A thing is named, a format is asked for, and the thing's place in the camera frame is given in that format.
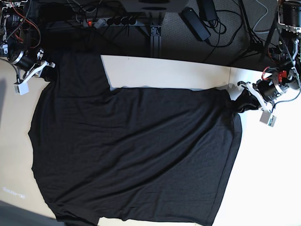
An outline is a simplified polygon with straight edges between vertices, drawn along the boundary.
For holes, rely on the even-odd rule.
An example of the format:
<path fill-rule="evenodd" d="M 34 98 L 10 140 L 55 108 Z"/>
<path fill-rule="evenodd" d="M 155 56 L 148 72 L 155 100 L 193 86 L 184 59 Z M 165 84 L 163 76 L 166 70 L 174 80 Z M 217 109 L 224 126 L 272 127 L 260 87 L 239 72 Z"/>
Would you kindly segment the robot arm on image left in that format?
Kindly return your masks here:
<path fill-rule="evenodd" d="M 29 77 L 55 80 L 55 64 L 45 60 L 41 32 L 31 18 L 33 6 L 33 0 L 0 2 L 0 59 L 15 70 L 17 85 Z"/>

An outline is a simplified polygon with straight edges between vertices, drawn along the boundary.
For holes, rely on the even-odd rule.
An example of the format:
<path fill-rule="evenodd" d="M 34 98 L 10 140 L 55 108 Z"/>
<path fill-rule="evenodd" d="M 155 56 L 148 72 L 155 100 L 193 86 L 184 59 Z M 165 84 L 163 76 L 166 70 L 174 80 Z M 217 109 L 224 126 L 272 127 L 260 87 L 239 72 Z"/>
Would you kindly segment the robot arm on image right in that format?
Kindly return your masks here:
<path fill-rule="evenodd" d="M 249 33 L 249 47 L 238 58 L 260 54 L 260 60 L 269 57 L 275 66 L 267 66 L 256 83 L 238 82 L 242 93 L 235 100 L 239 113 L 262 109 L 272 113 L 276 99 L 288 89 L 301 89 L 301 2 L 279 0 L 275 16 L 265 42 L 249 26 L 244 4 L 240 3 Z"/>

